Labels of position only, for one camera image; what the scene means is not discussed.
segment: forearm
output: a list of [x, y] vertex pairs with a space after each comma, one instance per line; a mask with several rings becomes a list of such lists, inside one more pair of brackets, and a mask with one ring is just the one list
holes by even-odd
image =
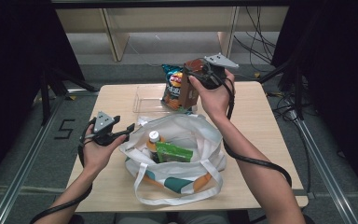
[[[51, 205], [55, 207], [64, 203], [71, 202], [83, 195], [91, 186], [94, 179], [97, 177], [98, 172], [86, 171], [80, 174], [80, 176], [65, 190], [65, 192]], [[62, 209], [61, 211], [50, 214], [36, 221], [37, 224], [42, 223], [68, 223], [77, 209], [78, 204], [71, 207]]]
[[[211, 119], [233, 152], [244, 157], [269, 161], [226, 117], [211, 115]], [[267, 216], [274, 217], [269, 219], [271, 223], [276, 220], [282, 221], [280, 218], [285, 218], [285, 214], [291, 214], [293, 223], [302, 218], [296, 198], [281, 173], [244, 161], [237, 163], [249, 189]]]

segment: bottle cap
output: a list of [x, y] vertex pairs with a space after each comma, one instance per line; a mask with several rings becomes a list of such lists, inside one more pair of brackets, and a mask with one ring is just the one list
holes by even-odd
[[156, 143], [159, 141], [159, 134], [157, 131], [152, 131], [149, 134], [150, 142]]

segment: hand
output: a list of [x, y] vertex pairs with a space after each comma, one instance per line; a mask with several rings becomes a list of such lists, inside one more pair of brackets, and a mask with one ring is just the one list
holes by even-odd
[[[86, 135], [91, 134], [91, 130], [93, 127], [93, 124], [88, 127]], [[107, 163], [109, 162], [110, 156], [112, 155], [113, 151], [120, 144], [122, 144], [125, 139], [126, 135], [123, 134], [106, 147], [100, 146], [94, 141], [91, 141], [90, 139], [85, 139], [85, 144], [87, 144], [83, 148], [84, 170], [96, 174], [100, 173], [101, 170], [105, 168]]]
[[[234, 84], [234, 75], [227, 69], [225, 70], [227, 78]], [[188, 78], [194, 88], [199, 92], [202, 101], [202, 107], [209, 117], [225, 117], [227, 115], [229, 95], [224, 86], [220, 86], [214, 90], [208, 90], [195, 78]], [[232, 90], [231, 83], [226, 80], [227, 86]]]

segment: white tote bag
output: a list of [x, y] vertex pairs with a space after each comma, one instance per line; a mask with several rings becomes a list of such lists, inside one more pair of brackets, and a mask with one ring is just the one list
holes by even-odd
[[[147, 153], [146, 142], [152, 131], [158, 131], [167, 143], [193, 151], [190, 162], [155, 163]], [[127, 155], [126, 167], [136, 177], [134, 191], [141, 203], [150, 205], [180, 205], [210, 198], [220, 192], [226, 168], [225, 154], [220, 150], [221, 133], [203, 116], [174, 114], [147, 122], [130, 134], [130, 141], [119, 149]], [[210, 178], [212, 188], [199, 191]], [[181, 194], [178, 198], [146, 199], [138, 188], [142, 180], [157, 182], [163, 188]]]

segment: black curtain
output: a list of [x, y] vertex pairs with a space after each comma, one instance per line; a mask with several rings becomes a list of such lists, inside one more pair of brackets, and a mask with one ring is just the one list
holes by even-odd
[[84, 79], [55, 10], [0, 0], [0, 162], [26, 121], [47, 67]]
[[[358, 1], [325, 3], [322, 26], [311, 43], [315, 47], [300, 67], [306, 71], [315, 106], [358, 176]], [[291, 9], [277, 44], [280, 50], [276, 51], [274, 65], [288, 59], [302, 34], [301, 24], [310, 18], [302, 20], [304, 8]]]

